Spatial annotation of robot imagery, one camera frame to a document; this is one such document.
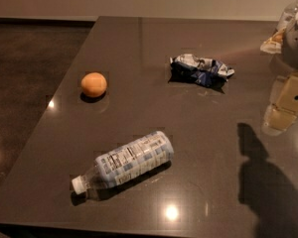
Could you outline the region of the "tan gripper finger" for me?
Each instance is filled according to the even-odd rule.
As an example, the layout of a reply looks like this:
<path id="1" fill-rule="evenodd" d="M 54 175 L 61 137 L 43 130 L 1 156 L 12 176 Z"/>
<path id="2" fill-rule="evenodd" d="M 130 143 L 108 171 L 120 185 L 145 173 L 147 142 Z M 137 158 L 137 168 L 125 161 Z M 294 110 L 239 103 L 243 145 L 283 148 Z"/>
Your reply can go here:
<path id="1" fill-rule="evenodd" d="M 277 98 L 276 106 L 298 114 L 298 71 L 291 73 L 286 79 Z"/>
<path id="2" fill-rule="evenodd" d="M 275 105 L 267 106 L 262 124 L 262 131 L 269 136 L 278 136 L 284 133 L 297 117 L 287 111 L 279 110 Z"/>

